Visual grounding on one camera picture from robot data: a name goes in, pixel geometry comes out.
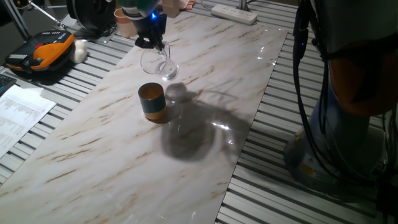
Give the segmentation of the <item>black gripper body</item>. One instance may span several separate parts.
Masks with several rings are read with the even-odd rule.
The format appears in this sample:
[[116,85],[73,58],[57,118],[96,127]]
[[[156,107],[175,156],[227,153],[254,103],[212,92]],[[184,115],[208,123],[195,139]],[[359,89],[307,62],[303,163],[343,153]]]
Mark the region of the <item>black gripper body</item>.
[[167,15],[152,13],[149,16],[136,21],[136,29],[140,38],[150,42],[161,42],[165,34]]

